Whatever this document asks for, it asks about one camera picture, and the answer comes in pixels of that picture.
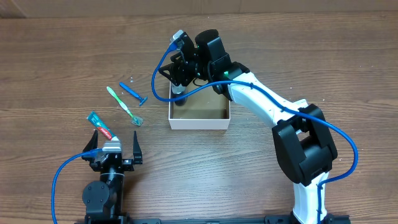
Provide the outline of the clear bottle with dark liquid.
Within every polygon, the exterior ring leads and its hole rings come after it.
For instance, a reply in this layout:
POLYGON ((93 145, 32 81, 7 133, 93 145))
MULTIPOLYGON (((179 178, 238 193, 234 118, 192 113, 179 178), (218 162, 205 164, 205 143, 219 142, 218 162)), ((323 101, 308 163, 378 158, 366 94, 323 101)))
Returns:
MULTIPOLYGON (((182 85, 174 85, 172 84, 171 90, 172 90, 172 98, 180 98, 181 96, 183 96, 185 94, 185 86, 182 85)), ((182 98, 180 100, 176 100, 174 101, 174 103, 177 106, 183 106, 186 103, 186 98, 182 98)))

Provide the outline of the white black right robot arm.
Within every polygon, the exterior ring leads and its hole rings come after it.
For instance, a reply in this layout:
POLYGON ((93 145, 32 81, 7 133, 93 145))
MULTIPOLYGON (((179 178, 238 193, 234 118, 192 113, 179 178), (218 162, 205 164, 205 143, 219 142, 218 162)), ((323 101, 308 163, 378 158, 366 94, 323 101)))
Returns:
POLYGON ((337 149, 321 109, 306 100, 291 102, 263 85, 250 69, 230 59, 216 29, 191 39, 182 30, 170 39, 154 73, 170 81, 169 103, 185 104, 193 94, 212 88, 244 106, 272 130, 277 162, 293 183, 294 206, 287 223, 328 223, 324 184, 337 158, 337 149))

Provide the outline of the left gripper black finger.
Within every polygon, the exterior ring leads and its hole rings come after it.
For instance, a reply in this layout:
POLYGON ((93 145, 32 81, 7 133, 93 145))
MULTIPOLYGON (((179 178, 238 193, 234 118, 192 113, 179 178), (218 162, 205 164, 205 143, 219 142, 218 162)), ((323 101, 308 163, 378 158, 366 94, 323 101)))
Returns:
POLYGON ((132 150, 133 150, 134 164, 142 164, 143 163, 142 151, 141 151, 141 147, 137 140, 137 132, 136 131, 134 131, 132 150))
POLYGON ((91 139, 83 149, 83 153, 87 152, 88 154, 82 156, 84 161, 93 161, 95 158, 95 149, 98 148, 98 131, 95 130, 91 139))

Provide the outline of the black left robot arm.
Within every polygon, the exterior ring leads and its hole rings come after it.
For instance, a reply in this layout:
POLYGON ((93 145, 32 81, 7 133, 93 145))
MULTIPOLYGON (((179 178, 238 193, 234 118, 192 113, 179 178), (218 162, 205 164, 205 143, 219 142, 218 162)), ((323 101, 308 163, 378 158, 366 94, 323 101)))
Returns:
POLYGON ((106 141, 98 147, 98 132, 93 133, 84 148, 81 158, 89 162, 99 180, 90 182, 83 190, 82 201, 86 206, 85 223, 132 223, 128 213, 123 212, 124 173, 134 170, 134 165, 142 164, 142 151, 133 134, 132 157, 123 158, 119 140, 106 141))

